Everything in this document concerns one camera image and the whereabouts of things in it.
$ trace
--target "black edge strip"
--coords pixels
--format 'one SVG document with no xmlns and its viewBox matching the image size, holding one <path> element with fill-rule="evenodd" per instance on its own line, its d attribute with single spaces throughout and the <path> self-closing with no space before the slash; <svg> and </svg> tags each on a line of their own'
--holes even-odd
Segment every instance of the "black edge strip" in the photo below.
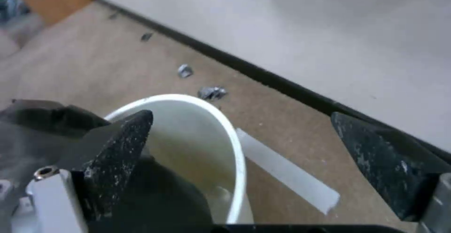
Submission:
<svg viewBox="0 0 451 233">
<path fill-rule="evenodd" d="M 366 116 L 365 114 L 362 114 L 359 111 L 355 111 L 354 109 L 351 109 L 343 104 L 340 104 L 334 100 L 331 100 L 330 98 L 324 97 L 318 93 L 308 90 L 305 87 L 302 87 L 294 82 L 291 82 L 291 81 L 289 81 L 283 77 L 280 77 L 272 72 L 269 72 L 261 67 L 255 66 L 252 63 L 249 63 L 240 58 L 232 56 L 229 53 L 225 53 L 222 50 L 218 50 L 216 48 L 209 46 L 208 44 L 197 41 L 189 36 L 186 36 L 180 32 L 175 31 L 174 29 L 170 29 L 170 28 L 168 28 L 164 25 L 161 25 L 155 21 L 143 18 L 142 16 L 139 16 L 139 15 L 136 15 L 135 13 L 129 12 L 129 11 L 127 11 L 121 7 L 118 7 L 106 0 L 98 0 L 98 1 L 100 3 L 110 6 L 111 8 L 113 8 L 115 10 L 119 10 L 120 13 L 122 13 L 126 16 L 129 16 L 130 18 L 158 31 L 159 33 L 162 33 L 168 37 L 171 37 L 172 39 L 176 40 L 177 42 L 185 44 L 188 47 L 193 48 L 194 50 L 202 53 L 203 55 L 213 58 L 216 61 L 220 62 L 221 64 L 224 64 L 224 65 L 248 76 L 249 78 L 251 78 L 257 82 L 260 82 L 263 85 L 271 87 L 271 88 L 279 91 L 282 94 L 285 94 L 305 105 L 308 105 L 308 106 L 316 109 L 317 111 L 320 111 L 323 114 L 326 114 L 327 116 L 330 116 L 333 112 L 341 112 L 348 116 L 356 117 L 363 121 L 366 121 L 366 122 L 369 122 L 372 124 L 376 124 L 376 125 L 381 125 L 383 127 L 395 129 L 401 133 L 404 133 L 396 128 L 388 126 L 387 124 L 379 122 L 376 119 Z M 437 156 L 440 156 L 441 158 L 445 159 L 448 163 L 451 164 L 451 154 L 448 154 L 448 153 L 442 151 L 441 149 L 439 149 L 425 141 L 419 140 L 419 139 L 413 137 L 412 135 L 409 135 L 406 133 L 404 133 L 404 134 L 413 138 L 414 140 L 419 142 L 421 145 L 423 145 L 424 147 L 428 148 L 430 151 L 435 153 Z"/>
</svg>

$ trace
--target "white wall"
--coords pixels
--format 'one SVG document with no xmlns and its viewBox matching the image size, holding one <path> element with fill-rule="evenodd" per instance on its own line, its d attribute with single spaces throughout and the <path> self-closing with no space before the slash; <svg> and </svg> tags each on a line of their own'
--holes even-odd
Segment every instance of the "white wall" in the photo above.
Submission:
<svg viewBox="0 0 451 233">
<path fill-rule="evenodd" d="M 108 0 L 451 151 L 451 0 Z"/>
</svg>

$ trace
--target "metal shaving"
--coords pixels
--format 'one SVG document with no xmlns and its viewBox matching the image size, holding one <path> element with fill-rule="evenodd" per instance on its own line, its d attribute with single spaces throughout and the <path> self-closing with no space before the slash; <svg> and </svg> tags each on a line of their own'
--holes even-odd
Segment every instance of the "metal shaving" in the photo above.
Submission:
<svg viewBox="0 0 451 233">
<path fill-rule="evenodd" d="M 181 65 L 179 67 L 178 72 L 180 78 L 186 78 L 193 75 L 193 69 L 190 66 L 188 66 L 188 64 Z"/>
<path fill-rule="evenodd" d="M 198 97 L 203 100 L 216 101 L 227 95 L 227 90 L 223 87 L 201 87 Z"/>
<path fill-rule="evenodd" d="M 141 41 L 147 42 L 152 37 L 152 35 L 153 35 L 152 33 L 145 33 L 144 35 L 142 35 Z"/>
<path fill-rule="evenodd" d="M 108 16 L 108 19 L 114 20 L 117 18 L 118 15 L 119 15 L 119 12 L 115 12 L 115 13 L 111 14 L 110 16 Z"/>
</svg>

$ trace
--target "white plastic strip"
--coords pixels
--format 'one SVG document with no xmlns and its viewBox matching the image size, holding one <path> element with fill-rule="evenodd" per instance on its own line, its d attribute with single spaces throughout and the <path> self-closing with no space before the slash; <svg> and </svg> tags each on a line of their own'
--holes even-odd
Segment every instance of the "white plastic strip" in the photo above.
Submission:
<svg viewBox="0 0 451 233">
<path fill-rule="evenodd" d="M 340 194 L 274 152 L 240 128 L 236 133 L 245 156 L 316 207 L 323 214 L 337 205 Z"/>
</svg>

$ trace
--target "wooden workbench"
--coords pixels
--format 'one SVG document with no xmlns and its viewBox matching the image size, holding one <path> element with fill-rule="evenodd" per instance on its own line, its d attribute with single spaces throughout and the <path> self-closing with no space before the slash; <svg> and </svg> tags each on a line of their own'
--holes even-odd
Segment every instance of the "wooden workbench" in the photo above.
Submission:
<svg viewBox="0 0 451 233">
<path fill-rule="evenodd" d="M 341 195 L 324 216 L 254 163 L 247 161 L 247 193 L 256 223 L 401 223 L 360 174 L 329 117 L 218 63 L 132 19 L 93 3 L 32 39 L 0 62 L 0 106 L 12 98 L 48 99 L 104 116 L 152 95 L 196 95 L 222 85 L 229 94 L 215 103 L 235 127 L 271 147 Z M 188 63 L 194 75 L 177 76 Z"/>
</svg>

